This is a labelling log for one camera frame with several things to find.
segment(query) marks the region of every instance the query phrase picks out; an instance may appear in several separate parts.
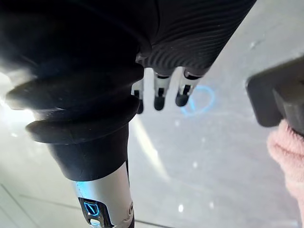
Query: pink fabric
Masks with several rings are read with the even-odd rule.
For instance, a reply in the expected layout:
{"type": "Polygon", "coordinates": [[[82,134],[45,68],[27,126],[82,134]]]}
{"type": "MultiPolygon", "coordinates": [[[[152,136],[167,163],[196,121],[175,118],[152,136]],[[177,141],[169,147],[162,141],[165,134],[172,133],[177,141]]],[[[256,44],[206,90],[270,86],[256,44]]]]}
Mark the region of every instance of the pink fabric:
{"type": "Polygon", "coordinates": [[[286,187],[298,200],[304,222],[304,138],[283,120],[278,130],[270,134],[267,146],[270,155],[285,173],[286,187]]]}

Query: metal fingertip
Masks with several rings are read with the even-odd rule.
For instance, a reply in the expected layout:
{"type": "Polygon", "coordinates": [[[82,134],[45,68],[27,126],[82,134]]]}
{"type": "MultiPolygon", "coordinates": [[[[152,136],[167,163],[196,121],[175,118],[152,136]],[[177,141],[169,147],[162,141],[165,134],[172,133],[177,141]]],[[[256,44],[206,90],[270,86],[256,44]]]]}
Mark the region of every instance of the metal fingertip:
{"type": "Polygon", "coordinates": [[[154,108],[157,111],[160,111],[164,108],[165,106],[165,98],[162,96],[155,96],[154,97],[154,108]]]}
{"type": "Polygon", "coordinates": [[[143,100],[139,100],[139,107],[137,114],[142,114],[143,113],[143,100]]]}
{"type": "Polygon", "coordinates": [[[188,95],[180,95],[179,93],[177,93],[175,103],[178,107],[183,107],[187,104],[188,99],[188,95]]]}

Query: gray floor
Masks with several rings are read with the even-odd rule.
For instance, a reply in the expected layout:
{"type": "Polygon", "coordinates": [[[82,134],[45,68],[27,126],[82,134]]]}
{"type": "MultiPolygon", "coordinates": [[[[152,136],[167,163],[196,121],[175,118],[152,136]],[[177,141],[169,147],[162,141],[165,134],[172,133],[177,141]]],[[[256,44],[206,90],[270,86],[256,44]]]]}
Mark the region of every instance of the gray floor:
{"type": "MultiPolygon", "coordinates": [[[[303,0],[258,0],[182,109],[174,103],[180,69],[162,112],[153,109],[153,76],[146,70],[145,111],[130,123],[129,138],[139,221],[173,228],[300,227],[297,204],[266,151],[271,129],[256,123],[245,81],[304,54],[303,21],[303,0]]],[[[9,89],[5,76],[0,86],[2,94],[9,89]]],[[[30,113],[1,104],[1,227],[87,227],[45,145],[25,134],[30,113]]]]}

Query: glowing blue logo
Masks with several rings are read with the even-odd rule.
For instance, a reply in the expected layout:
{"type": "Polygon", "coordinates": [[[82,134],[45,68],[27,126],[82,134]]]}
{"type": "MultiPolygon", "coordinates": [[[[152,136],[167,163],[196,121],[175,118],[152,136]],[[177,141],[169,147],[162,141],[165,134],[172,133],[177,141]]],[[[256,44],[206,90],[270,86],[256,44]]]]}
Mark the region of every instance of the glowing blue logo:
{"type": "Polygon", "coordinates": [[[99,214],[99,208],[97,204],[90,204],[86,202],[84,202],[84,204],[85,204],[85,209],[89,215],[96,216],[99,214]]]}

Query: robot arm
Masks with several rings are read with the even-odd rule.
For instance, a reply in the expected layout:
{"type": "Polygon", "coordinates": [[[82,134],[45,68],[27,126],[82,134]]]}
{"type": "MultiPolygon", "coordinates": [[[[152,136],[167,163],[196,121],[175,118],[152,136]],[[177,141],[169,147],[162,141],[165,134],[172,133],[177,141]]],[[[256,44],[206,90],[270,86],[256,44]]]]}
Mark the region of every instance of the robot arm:
{"type": "Polygon", "coordinates": [[[28,132],[48,144],[92,227],[134,227],[128,123],[143,98],[143,69],[155,70],[161,110],[174,68],[184,67],[176,103],[185,105],[254,2],[0,3],[1,72],[15,86],[7,102],[33,110],[28,132]]]}

